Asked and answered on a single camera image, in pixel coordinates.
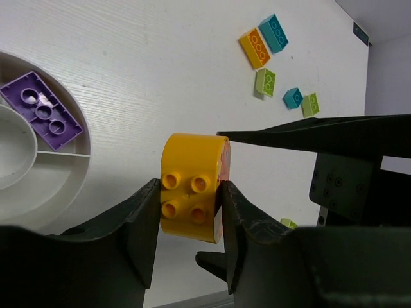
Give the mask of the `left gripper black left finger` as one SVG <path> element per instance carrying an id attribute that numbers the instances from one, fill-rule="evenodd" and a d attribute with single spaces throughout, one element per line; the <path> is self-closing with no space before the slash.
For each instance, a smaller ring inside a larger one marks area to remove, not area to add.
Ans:
<path id="1" fill-rule="evenodd" d="M 2 307 L 142 307 L 152 281 L 160 181 L 60 235 L 1 227 Z"/>

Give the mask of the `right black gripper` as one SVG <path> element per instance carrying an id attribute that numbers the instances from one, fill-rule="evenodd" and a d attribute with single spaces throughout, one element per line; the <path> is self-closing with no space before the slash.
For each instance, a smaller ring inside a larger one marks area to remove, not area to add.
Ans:
<path id="1" fill-rule="evenodd" d="M 311 117 L 217 134 L 234 142 L 319 153 L 309 192 L 310 200 L 320 205 L 319 227 L 410 226 L 410 175 L 382 170 L 380 159 L 351 158 L 409 157 L 409 114 Z"/>

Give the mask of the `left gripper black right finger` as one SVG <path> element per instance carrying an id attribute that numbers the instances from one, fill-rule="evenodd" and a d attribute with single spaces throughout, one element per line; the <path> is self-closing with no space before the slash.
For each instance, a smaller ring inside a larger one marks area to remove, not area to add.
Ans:
<path id="1" fill-rule="evenodd" d="M 410 229 L 288 228 L 230 181 L 217 276 L 240 307 L 409 307 Z"/>

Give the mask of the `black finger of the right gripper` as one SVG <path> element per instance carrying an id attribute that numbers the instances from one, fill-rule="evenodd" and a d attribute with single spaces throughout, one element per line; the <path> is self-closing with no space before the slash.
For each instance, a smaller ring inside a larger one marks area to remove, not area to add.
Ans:
<path id="1" fill-rule="evenodd" d="M 223 252 L 199 251 L 195 255 L 196 263 L 224 282 L 227 282 L 227 259 Z"/>

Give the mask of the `orange yellow lego piece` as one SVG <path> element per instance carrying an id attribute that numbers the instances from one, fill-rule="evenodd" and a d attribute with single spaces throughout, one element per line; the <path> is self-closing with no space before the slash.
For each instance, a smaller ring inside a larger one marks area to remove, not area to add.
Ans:
<path id="1" fill-rule="evenodd" d="M 162 231 L 208 243 L 223 235 L 219 186 L 229 179 L 227 137 L 174 133 L 161 158 Z"/>

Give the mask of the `purple lego brick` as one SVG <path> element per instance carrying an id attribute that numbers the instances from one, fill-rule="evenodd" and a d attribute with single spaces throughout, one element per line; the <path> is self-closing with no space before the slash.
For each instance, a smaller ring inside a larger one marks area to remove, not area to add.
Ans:
<path id="1" fill-rule="evenodd" d="M 3 85 L 1 95 L 53 151 L 83 133 L 79 122 L 35 71 Z"/>

